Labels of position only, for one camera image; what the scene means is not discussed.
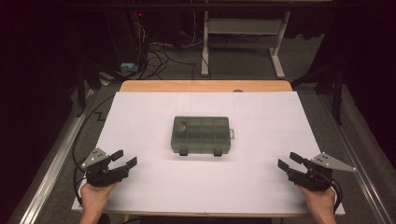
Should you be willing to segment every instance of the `human hand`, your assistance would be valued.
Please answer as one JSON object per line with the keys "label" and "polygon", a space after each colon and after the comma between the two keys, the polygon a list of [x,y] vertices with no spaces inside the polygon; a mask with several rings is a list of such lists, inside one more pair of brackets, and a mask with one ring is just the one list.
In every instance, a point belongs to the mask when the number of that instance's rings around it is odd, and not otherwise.
{"label": "human hand", "polygon": [[86,183],[81,188],[82,217],[80,224],[97,224],[100,216],[106,208],[108,196],[117,186],[118,182],[97,188]]}
{"label": "human hand", "polygon": [[305,196],[306,205],[318,224],[335,223],[333,214],[335,192],[331,188],[325,191],[311,191],[299,185],[296,186]]}

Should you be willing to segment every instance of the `plastic storage box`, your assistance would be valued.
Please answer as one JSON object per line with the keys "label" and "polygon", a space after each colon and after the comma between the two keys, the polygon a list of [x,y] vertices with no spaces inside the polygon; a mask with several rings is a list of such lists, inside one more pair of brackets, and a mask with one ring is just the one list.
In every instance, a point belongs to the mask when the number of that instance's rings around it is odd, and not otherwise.
{"label": "plastic storage box", "polygon": [[176,116],[171,146],[175,153],[206,153],[221,156],[230,151],[230,127],[227,117]]}

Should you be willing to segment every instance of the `table leg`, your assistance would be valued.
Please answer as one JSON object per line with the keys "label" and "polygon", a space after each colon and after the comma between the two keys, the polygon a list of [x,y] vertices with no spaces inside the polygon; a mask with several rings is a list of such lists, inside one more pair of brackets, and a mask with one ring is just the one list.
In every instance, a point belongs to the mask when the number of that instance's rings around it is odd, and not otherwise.
{"label": "table leg", "polygon": [[209,38],[208,31],[208,20],[209,12],[205,12],[204,20],[204,48],[202,50],[202,62],[201,62],[201,75],[207,77],[209,75],[209,47],[207,46],[207,40]]}
{"label": "table leg", "polygon": [[277,33],[276,46],[274,48],[270,48],[269,49],[270,55],[271,55],[271,59],[273,61],[274,68],[275,68],[275,71],[276,71],[276,76],[279,79],[285,78],[285,74],[283,73],[283,69],[282,69],[282,66],[280,64],[280,60],[277,57],[277,54],[279,52],[280,44],[282,43],[283,35],[285,34],[285,31],[286,31],[286,27],[288,26],[289,16],[290,16],[290,12],[289,11],[285,12],[285,15],[283,17],[283,21],[280,24],[279,31]]}

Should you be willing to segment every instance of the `white tabletop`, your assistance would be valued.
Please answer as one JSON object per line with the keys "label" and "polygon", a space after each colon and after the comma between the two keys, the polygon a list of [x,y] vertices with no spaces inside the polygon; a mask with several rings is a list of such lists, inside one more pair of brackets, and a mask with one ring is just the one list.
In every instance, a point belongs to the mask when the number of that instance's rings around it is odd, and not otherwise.
{"label": "white tabletop", "polygon": [[[175,116],[225,116],[234,129],[229,154],[174,153]],[[137,156],[112,192],[107,212],[136,215],[290,217],[308,214],[302,193],[277,160],[319,154],[296,92],[118,92],[97,146]],[[73,210],[80,210],[77,201]],[[337,214],[344,214],[342,205]]]}

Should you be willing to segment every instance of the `electronic equipment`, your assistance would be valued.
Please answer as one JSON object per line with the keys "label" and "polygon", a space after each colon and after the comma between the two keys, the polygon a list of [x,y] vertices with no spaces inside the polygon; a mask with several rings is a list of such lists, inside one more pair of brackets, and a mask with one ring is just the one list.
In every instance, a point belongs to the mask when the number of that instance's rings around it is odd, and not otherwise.
{"label": "electronic equipment", "polygon": [[337,199],[334,204],[334,213],[340,205],[343,192],[340,185],[332,178],[332,170],[341,170],[347,172],[357,172],[355,167],[351,167],[329,155],[322,152],[311,160],[304,159],[298,154],[291,152],[290,158],[299,164],[303,164],[307,172],[303,173],[289,166],[282,160],[277,161],[277,166],[286,172],[289,177],[289,181],[294,182],[311,191],[324,191],[332,187],[337,194]]}

